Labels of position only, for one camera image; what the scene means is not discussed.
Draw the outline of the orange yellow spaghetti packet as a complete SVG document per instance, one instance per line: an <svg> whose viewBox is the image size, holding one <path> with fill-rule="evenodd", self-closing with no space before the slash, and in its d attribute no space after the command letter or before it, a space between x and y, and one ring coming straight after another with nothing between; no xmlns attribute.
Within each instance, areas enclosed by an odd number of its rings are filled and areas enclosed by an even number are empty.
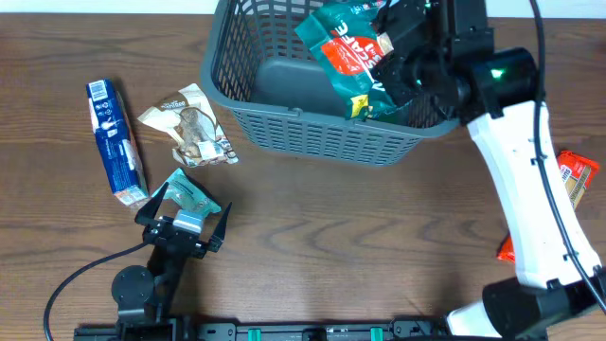
<svg viewBox="0 0 606 341"><path fill-rule="evenodd" d="M568 150L561 151L557 161L568 197L573 208L577 208L582 196L599 173L600 165L597 161ZM509 234L501 242L496 258L515 262L515 252Z"/></svg>

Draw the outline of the green Nescafe coffee bag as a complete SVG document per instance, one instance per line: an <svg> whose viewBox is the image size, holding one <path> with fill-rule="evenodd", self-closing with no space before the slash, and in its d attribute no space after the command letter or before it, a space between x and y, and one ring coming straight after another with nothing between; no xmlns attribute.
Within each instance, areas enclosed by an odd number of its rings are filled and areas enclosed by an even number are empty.
<svg viewBox="0 0 606 341"><path fill-rule="evenodd" d="M399 110L372 75L385 56L372 26L384 6L384 1L329 1L295 28L345 103L346 119L382 119Z"/></svg>

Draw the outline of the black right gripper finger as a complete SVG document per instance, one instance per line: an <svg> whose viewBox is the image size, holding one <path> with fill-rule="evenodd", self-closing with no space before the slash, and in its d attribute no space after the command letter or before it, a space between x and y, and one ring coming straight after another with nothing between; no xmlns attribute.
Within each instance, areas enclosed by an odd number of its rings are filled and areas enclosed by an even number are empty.
<svg viewBox="0 0 606 341"><path fill-rule="evenodd" d="M413 52L427 41L424 0L389 1L377 17L378 42L384 52Z"/></svg>
<svg viewBox="0 0 606 341"><path fill-rule="evenodd" d="M378 81L398 107L408 104L422 93L421 85L413 75L412 64L404 57L383 58L378 64Z"/></svg>

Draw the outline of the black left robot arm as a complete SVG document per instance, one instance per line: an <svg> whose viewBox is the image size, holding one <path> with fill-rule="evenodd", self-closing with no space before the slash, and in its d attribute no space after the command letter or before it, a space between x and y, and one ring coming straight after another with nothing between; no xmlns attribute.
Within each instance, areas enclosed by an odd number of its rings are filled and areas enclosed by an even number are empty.
<svg viewBox="0 0 606 341"><path fill-rule="evenodd" d="M145 266L121 270L112 283L117 304L119 340L195 340L196 327L189 316L170 313L180 278L190 259L203 259L221 248L230 209L227 208L213 234L203 242L204 218L179 210L174 218L159 217L169 185L164 184L136 213L134 221L144 227L143 244L153 248Z"/></svg>

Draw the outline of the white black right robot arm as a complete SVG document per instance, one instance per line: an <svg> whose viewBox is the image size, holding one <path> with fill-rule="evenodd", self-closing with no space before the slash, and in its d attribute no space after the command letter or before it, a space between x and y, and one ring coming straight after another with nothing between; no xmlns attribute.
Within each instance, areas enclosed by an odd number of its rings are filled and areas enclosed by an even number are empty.
<svg viewBox="0 0 606 341"><path fill-rule="evenodd" d="M466 127L496 187L515 275L447 314L451 340L543 340L605 306L605 270L561 178L544 99L545 55L497 50L482 1L389 1L373 22L374 76L398 103L427 95Z"/></svg>

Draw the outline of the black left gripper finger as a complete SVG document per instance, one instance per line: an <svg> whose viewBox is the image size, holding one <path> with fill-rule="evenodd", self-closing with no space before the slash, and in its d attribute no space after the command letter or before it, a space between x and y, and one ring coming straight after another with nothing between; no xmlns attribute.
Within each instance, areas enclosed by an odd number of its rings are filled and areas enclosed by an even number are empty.
<svg viewBox="0 0 606 341"><path fill-rule="evenodd" d="M168 187L169 183L165 182L151 199L137 211L134 217L137 224L143 226L155 225L156 214L162 205Z"/></svg>
<svg viewBox="0 0 606 341"><path fill-rule="evenodd" d="M207 251L218 252L220 250L221 246L223 245L225 234L226 234L228 216L229 216L231 207L232 207L232 203L229 203L228 206L226 207L222 217L220 218L219 222L217 223L217 225L213 231L213 234L211 235L211 237L208 241L207 248L206 248Z"/></svg>

